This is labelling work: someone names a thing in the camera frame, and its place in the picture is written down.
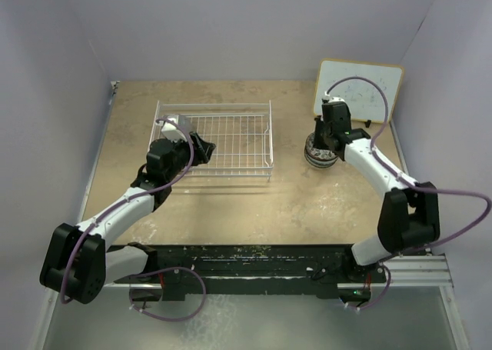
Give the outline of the grey striped bowl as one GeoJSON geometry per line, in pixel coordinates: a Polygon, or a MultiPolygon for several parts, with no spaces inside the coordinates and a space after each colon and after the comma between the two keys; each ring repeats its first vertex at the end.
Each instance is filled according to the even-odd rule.
{"type": "Polygon", "coordinates": [[[338,160],[338,156],[332,151],[314,147],[313,132],[306,138],[304,157],[309,164],[316,168],[330,168],[338,160]]]}

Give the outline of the white wire dish rack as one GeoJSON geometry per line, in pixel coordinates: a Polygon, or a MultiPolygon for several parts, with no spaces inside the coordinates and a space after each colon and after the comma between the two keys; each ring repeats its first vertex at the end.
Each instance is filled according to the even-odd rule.
{"type": "Polygon", "coordinates": [[[163,138],[164,117],[184,119],[216,145],[211,160],[190,177],[265,178],[274,167],[271,102],[165,104],[158,102],[150,140],[163,138]]]}

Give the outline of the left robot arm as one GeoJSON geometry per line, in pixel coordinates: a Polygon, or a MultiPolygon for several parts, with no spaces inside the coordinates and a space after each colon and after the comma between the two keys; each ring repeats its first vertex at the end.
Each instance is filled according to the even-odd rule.
{"type": "Polygon", "coordinates": [[[154,140],[123,196],[77,225],[62,223],[54,230],[40,283],[57,291],[63,304],[88,304],[106,283],[131,275],[140,282],[155,279],[158,253],[153,248],[134,242],[115,251],[110,247],[134,223],[157,210],[190,168],[209,163],[215,149],[196,132],[177,141],[154,140]]]}

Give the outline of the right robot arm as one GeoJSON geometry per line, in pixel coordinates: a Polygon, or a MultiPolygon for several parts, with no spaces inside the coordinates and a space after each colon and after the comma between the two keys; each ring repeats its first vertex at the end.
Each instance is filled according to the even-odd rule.
{"type": "Polygon", "coordinates": [[[438,199],[415,188],[419,182],[402,172],[380,152],[362,128],[351,127],[351,113],[341,98],[322,101],[316,118],[314,147],[334,153],[356,168],[382,198],[376,234],[352,245],[342,262],[343,276],[359,282],[373,265],[409,248],[440,237],[438,199]]]}

